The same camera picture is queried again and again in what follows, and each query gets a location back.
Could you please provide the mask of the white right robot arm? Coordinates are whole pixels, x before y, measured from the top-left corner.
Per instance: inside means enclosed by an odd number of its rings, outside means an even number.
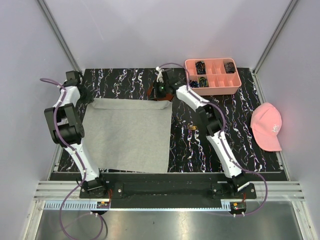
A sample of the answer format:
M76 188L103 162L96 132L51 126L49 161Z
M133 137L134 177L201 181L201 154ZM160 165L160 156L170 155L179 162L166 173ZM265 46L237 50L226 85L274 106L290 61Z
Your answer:
M155 70L157 72L156 80L152 84L149 98L162 100L168 95L172 95L198 114L200 126L204 129L207 140L213 146L227 178L228 195L235 199L239 198L244 194L245 188L250 182L246 178L245 171L239 166L226 139L224 114L219 107L195 93L188 82L177 78L173 68L164 69L158 66Z

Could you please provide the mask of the grey cloth napkin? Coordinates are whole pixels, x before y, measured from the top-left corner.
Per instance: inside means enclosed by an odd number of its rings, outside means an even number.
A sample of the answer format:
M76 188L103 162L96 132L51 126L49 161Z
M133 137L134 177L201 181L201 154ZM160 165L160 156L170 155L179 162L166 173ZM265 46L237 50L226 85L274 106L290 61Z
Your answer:
M96 98L87 105L84 143L100 169L168 171L172 103Z

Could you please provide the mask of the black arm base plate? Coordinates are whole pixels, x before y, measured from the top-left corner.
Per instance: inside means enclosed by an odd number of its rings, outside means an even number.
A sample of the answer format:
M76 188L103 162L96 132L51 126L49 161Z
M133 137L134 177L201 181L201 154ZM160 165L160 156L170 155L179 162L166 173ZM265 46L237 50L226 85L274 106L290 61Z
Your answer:
M133 196L200 196L211 199L255 200L255 186L250 183L247 187L236 192L226 182L204 181L127 181L108 182L101 190L93 189L86 192L80 190L81 199L124 199Z

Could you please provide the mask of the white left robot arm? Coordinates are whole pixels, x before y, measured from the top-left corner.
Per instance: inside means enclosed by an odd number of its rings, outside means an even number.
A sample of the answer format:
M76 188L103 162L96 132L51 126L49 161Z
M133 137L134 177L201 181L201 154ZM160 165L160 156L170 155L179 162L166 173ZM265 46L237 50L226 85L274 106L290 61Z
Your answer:
M85 145L85 129L76 110L77 102L88 96L82 85L83 75L74 70L65 75L63 83L45 77L40 79L59 89L57 102L44 110L49 133L53 142L71 156L81 174L77 182L80 197L103 198L108 194L108 186Z

